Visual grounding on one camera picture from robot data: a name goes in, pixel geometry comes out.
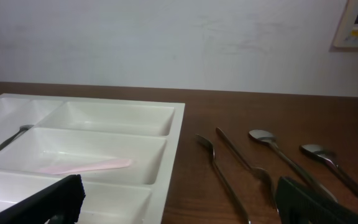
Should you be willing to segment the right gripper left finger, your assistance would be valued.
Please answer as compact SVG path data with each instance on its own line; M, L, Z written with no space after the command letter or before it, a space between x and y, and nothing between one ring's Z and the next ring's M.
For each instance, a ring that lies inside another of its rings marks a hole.
M0 224L75 224L86 197L81 175L69 175L0 212Z

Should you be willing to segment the small steel teaspoon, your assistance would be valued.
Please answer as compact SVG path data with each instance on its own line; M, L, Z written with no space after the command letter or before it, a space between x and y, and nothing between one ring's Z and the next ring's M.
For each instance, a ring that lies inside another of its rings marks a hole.
M8 139L6 139L4 142L2 142L0 144L0 151L3 150L6 146L8 146L11 142L13 142L14 140L16 140L17 138L19 138L21 135L23 135L25 132L27 132L28 130L30 130L31 128L33 128L34 125L33 124L26 124L26 125L22 125L19 128L19 131L16 132L13 136L9 137Z

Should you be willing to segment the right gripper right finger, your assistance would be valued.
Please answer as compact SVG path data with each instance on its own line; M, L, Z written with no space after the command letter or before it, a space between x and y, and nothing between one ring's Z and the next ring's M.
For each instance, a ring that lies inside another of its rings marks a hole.
M290 177L280 177L275 201L282 224L358 224L358 214Z

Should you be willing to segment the pink plastic knife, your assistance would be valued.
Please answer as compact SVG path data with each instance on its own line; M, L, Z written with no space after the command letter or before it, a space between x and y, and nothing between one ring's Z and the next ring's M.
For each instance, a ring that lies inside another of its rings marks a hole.
M132 165L132 159L110 159L78 166L50 166L38 170L40 173L62 175L93 170L121 169Z

